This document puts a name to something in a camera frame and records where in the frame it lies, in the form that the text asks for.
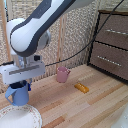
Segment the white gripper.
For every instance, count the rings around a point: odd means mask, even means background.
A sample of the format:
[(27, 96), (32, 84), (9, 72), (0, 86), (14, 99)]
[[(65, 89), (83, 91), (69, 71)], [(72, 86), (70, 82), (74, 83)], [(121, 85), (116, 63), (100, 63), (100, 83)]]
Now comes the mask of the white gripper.
[[(32, 55), (27, 57), (27, 65), (18, 67), (16, 64), (0, 66), (0, 74), (5, 85), (16, 83), (22, 80), (30, 79), (43, 75), (45, 73), (45, 64), (41, 55)], [(9, 85), (11, 89), (16, 89), (14, 85)], [(31, 84), (28, 83), (28, 91), (31, 91)]]

